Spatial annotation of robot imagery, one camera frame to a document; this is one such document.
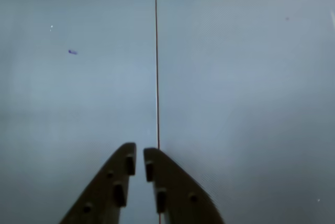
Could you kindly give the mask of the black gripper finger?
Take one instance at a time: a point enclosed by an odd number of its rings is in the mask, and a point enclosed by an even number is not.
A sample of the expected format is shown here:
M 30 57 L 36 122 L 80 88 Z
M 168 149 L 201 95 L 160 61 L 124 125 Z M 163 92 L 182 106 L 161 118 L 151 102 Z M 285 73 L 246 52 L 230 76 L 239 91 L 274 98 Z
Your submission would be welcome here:
M 167 154 L 143 150 L 147 182 L 151 182 L 157 213 L 164 223 L 224 224 L 203 188 Z
M 105 162 L 60 221 L 63 224 L 119 223 L 127 206 L 129 178 L 136 172 L 136 144 L 121 145 Z

